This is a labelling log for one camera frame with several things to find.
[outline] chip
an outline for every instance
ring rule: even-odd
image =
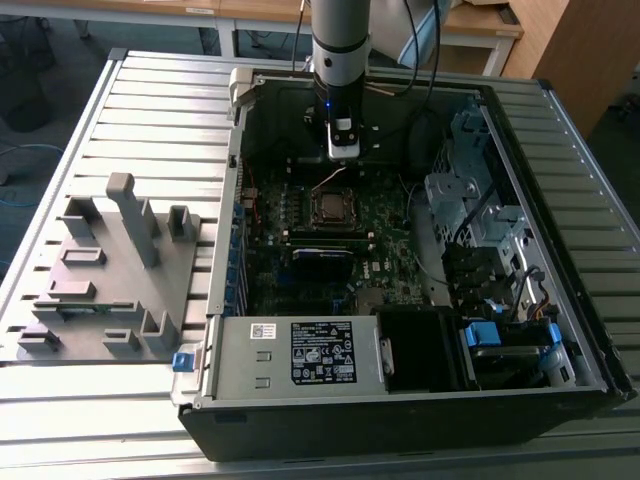
[[[353,191],[350,188],[315,190],[311,195],[311,226],[325,231],[355,230]]]

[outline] metal slotted surface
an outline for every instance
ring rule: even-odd
[[[198,240],[183,340],[198,341],[224,179],[229,73],[255,60],[129,52],[110,61],[34,223],[0,290],[2,327],[29,318],[66,228],[54,218],[64,197],[98,196],[112,171],[137,178],[136,194],[155,211],[177,200],[205,220]],[[288,62],[263,67],[289,68]],[[374,73],[399,75],[393,70]],[[500,97],[556,222],[607,323],[625,365],[640,379],[640,258],[632,225],[553,96],[532,81],[441,75],[485,82]],[[2,478],[131,478],[316,475],[453,468],[479,463],[633,455],[640,447],[640,401],[600,418],[562,425],[526,445],[412,456],[320,459],[313,463],[207,461],[169,400],[168,365],[0,369]]]

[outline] wire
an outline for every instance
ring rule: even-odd
[[[518,283],[518,287],[516,288],[516,295],[513,299],[513,305],[511,306],[511,314],[509,315],[509,321],[512,323],[518,316],[518,305],[520,304],[520,299],[522,298],[522,292],[524,291],[524,285],[527,283],[527,278],[529,278],[536,271],[540,271],[540,267],[538,267],[537,265],[531,265],[524,272],[524,275],[520,279],[520,283]]]
[[[273,55],[271,50],[269,48],[267,48],[266,46],[264,46],[263,43],[260,42],[261,38],[267,38],[270,34],[267,34],[266,36],[260,36],[260,34],[255,33],[255,32],[251,32],[249,30],[244,30],[244,33],[246,33],[247,36],[249,36],[249,38],[251,38],[251,41],[256,44],[255,47],[252,44],[251,48],[254,48],[256,50],[262,50],[263,52],[265,52],[267,58],[269,58],[269,59],[275,58],[275,56]]]
[[[10,148],[0,152],[0,157],[3,156],[3,155],[6,155],[7,153],[11,153],[11,152],[13,152],[15,150],[20,150],[20,149],[55,150],[56,152],[58,152],[60,154],[60,156],[62,156],[64,154],[64,150],[62,150],[59,147],[56,147],[55,145],[47,145],[47,144],[44,144],[44,143],[30,143],[30,144],[25,144],[25,145],[15,145],[15,144],[12,144],[10,142],[6,142],[5,140],[0,140],[0,142],[6,143],[7,145],[11,145]]]
[[[411,191],[409,192],[409,199],[407,200],[407,214],[404,217],[407,222],[409,221],[409,208],[411,206],[411,199],[413,198],[413,192],[415,192],[417,186],[418,184],[416,183],[413,187],[411,187]]]
[[[285,44],[285,43],[287,43],[287,40],[289,40],[289,36],[290,36],[290,35],[291,35],[290,33],[287,33],[287,34],[284,36],[284,39],[282,40],[282,43],[280,44],[280,50],[282,50],[282,49],[284,48],[284,44]]]
[[[296,36],[293,40],[293,51],[291,52],[291,71],[296,71],[296,50],[298,50],[298,38],[300,38],[300,28],[302,28],[302,17],[304,17],[305,1],[300,2],[300,16],[298,17],[298,26],[296,27]]]
[[[542,318],[542,311],[544,310],[544,307],[549,305],[549,301],[550,301],[549,292],[547,291],[546,288],[542,286],[542,281],[538,282],[538,288],[543,293],[544,297],[542,297],[542,300],[540,300],[540,303],[538,304],[538,306],[535,308],[535,310],[527,320],[531,320],[534,318],[536,320],[539,320],[540,318]]]
[[[493,192],[495,192],[495,190],[496,190],[496,185],[495,183],[492,183],[489,186],[489,188],[487,188],[487,190],[482,194],[482,196],[477,201],[475,206],[471,209],[467,217],[462,221],[462,223],[456,230],[456,233],[453,235],[453,240],[451,241],[451,243],[458,242],[458,237],[460,236],[460,234],[464,231],[465,228],[467,228],[467,226],[473,221],[473,219],[476,218],[476,215],[478,215],[480,210],[482,210],[482,207],[484,207],[484,205],[489,200],[489,197],[493,194]]]
[[[407,190],[407,186],[402,181],[402,175],[398,174],[398,179],[400,180],[400,185],[402,185],[402,189],[405,191],[407,195],[409,195],[409,190]]]
[[[416,261],[416,263],[418,264],[418,266],[420,267],[420,270],[422,270],[422,272],[431,280],[433,280],[436,283],[440,283],[446,287],[449,287],[449,284],[447,282],[445,282],[444,280],[440,280],[439,278],[434,277],[433,275],[431,275],[429,272],[427,272],[427,269],[424,268],[424,265],[422,265],[422,263],[420,263],[420,260],[418,259],[417,256],[414,256],[414,259]]]
[[[260,217],[258,216],[258,209],[256,207],[256,201],[258,200],[258,191],[256,190],[256,182],[253,179],[253,171],[251,170],[251,167],[249,166],[249,164],[244,158],[242,159],[242,162],[244,166],[247,168],[247,171],[249,172],[249,179],[251,180],[251,188],[253,189],[253,216],[256,217],[256,222],[259,224]]]
[[[406,94],[408,94],[411,91],[411,89],[413,88],[413,85],[416,83],[416,78],[418,78],[418,69],[420,67],[420,59],[418,58],[420,56],[420,49],[418,47],[418,33],[416,32],[416,24],[413,21],[413,13],[411,13],[411,7],[409,6],[409,1],[408,0],[402,0],[402,1],[404,3],[405,8],[407,9],[407,15],[409,15],[409,22],[411,23],[411,34],[413,35],[413,50],[415,52],[416,58],[415,58],[415,61],[413,62],[413,76],[411,77],[411,81],[405,87],[404,90],[394,93],[394,97],[404,97]]]
[[[413,111],[413,113],[411,113],[408,117],[407,117],[407,121],[405,123],[403,123],[400,127],[397,127],[387,133],[385,133],[380,139],[378,139],[378,141],[382,141],[392,135],[395,135],[396,133],[405,130],[406,128],[410,127],[411,125],[413,125],[413,123],[415,122],[415,120],[417,120],[420,116],[420,113],[422,113],[423,110],[425,110],[427,108],[427,105],[429,104],[429,100],[431,99],[431,94],[433,93],[433,86],[436,83],[436,74],[438,72],[438,64],[440,63],[440,44],[441,44],[441,40],[442,40],[442,27],[440,25],[440,7],[438,5],[438,0],[434,0],[433,2],[433,13],[435,15],[435,22],[436,22],[436,45],[435,45],[435,53],[434,53],[434,61],[433,61],[433,68],[431,69],[431,78],[429,80],[429,87],[427,89],[427,95],[424,98],[424,101],[422,102],[422,104],[420,105],[420,107],[418,107],[417,109],[415,109]]]
[[[311,191],[313,192],[314,190],[317,190],[318,188],[320,188],[322,185],[324,185],[325,183],[327,183],[329,180],[331,180],[333,177],[335,177],[337,174],[339,174],[341,171],[346,170],[347,167],[341,167],[338,170],[336,170],[335,172],[333,172],[331,175],[329,175],[327,178],[325,178],[323,181],[321,181],[318,185],[316,185],[315,187],[313,187],[311,189]]]
[[[0,205],[4,205],[5,207],[29,208],[29,207],[37,207],[40,204],[39,203],[13,203],[13,202],[7,202],[5,200],[0,200]]]
[[[442,38],[442,27],[440,26],[440,6],[438,5],[438,0],[433,1],[433,13],[436,19],[436,46],[435,46],[435,57],[433,60],[433,68],[431,69],[431,80],[429,81],[429,89],[427,90],[427,95],[422,102],[422,107],[419,110],[423,110],[429,103],[431,99],[431,93],[433,92],[433,84],[436,83],[436,73],[438,72],[438,63],[440,62],[440,42]]]

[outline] power supply label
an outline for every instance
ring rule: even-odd
[[[296,385],[355,383],[351,322],[292,323],[291,380]]]

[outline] blue latch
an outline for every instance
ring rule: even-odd
[[[236,217],[242,218],[244,217],[244,207],[239,203],[233,204],[233,214]]]
[[[501,345],[495,322],[473,322],[464,329],[467,345],[470,347],[490,347]]]
[[[196,356],[193,353],[176,352],[173,354],[171,368],[174,372],[189,373],[195,370]]]
[[[549,325],[549,333],[551,334],[551,340],[553,340],[554,345],[562,342],[562,333],[560,332],[560,327],[558,327],[557,323]]]

